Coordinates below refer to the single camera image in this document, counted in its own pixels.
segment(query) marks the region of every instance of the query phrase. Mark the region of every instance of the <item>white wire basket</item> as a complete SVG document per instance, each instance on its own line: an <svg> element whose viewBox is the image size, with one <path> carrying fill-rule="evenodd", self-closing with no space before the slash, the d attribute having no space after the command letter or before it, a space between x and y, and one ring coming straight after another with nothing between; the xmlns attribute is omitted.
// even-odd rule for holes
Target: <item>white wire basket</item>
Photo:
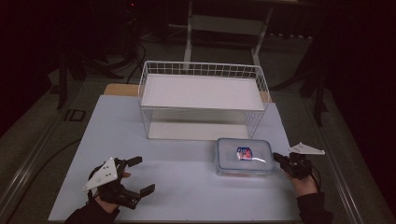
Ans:
<svg viewBox="0 0 396 224"><path fill-rule="evenodd" d="M138 96L157 139L250 139L271 102L259 66L228 63L147 61Z"/></svg>

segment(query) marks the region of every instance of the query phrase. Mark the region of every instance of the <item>plastic food container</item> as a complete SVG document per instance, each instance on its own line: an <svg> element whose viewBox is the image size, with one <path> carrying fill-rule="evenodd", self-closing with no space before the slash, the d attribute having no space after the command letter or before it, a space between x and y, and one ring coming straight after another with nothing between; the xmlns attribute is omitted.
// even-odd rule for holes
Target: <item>plastic food container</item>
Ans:
<svg viewBox="0 0 396 224"><path fill-rule="evenodd" d="M248 147L252 158L265 160L239 160L239 147ZM220 138L216 143L216 168L218 175L254 176L270 175L274 172L275 163L271 146L264 140Z"/></svg>

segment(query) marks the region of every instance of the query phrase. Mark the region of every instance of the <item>white table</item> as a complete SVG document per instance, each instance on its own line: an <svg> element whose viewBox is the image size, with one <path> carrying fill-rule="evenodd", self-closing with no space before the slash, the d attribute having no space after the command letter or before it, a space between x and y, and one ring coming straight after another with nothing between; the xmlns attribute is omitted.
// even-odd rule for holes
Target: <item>white table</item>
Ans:
<svg viewBox="0 0 396 224"><path fill-rule="evenodd" d="M289 143L275 104L270 104L254 138L274 152L289 154ZM148 140L137 98L102 95L58 198L50 221L64 221L87 202L82 192L92 169L110 157L143 162L126 171L130 190L155 184L135 210L122 207L121 222L265 222L300 220L293 188L279 168L262 177L216 175L215 141Z"/></svg>

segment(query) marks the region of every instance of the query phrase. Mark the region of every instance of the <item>human hand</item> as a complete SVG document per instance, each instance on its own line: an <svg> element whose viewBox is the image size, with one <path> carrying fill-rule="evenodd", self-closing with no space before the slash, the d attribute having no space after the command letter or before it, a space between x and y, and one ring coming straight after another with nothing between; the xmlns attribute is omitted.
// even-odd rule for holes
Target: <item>human hand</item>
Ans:
<svg viewBox="0 0 396 224"><path fill-rule="evenodd" d="M292 178L289 175L291 184L294 186L294 190L297 198L305 194L318 193L317 185L311 175L300 180L298 178Z"/></svg>
<svg viewBox="0 0 396 224"><path fill-rule="evenodd" d="M130 173L125 173L124 172L122 174L123 178L129 177L129 176L131 176ZM101 198L100 198L100 195L95 197L95 200L107 213L110 213L110 214L112 214L114 212L114 210L116 210L119 207L119 205L116 204L116 203L107 203L105 201L102 201Z"/></svg>

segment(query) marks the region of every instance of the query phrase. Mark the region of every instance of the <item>sleeve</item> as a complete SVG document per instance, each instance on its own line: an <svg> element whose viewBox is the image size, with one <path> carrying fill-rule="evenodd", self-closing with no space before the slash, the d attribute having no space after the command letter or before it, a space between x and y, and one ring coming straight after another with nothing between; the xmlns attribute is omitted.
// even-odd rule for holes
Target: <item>sleeve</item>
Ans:
<svg viewBox="0 0 396 224"><path fill-rule="evenodd" d="M120 210L106 212L95 200L76 210L64 224L111 224Z"/></svg>
<svg viewBox="0 0 396 224"><path fill-rule="evenodd" d="M332 213L324 209L324 193L307 194L297 198L304 224L330 224Z"/></svg>

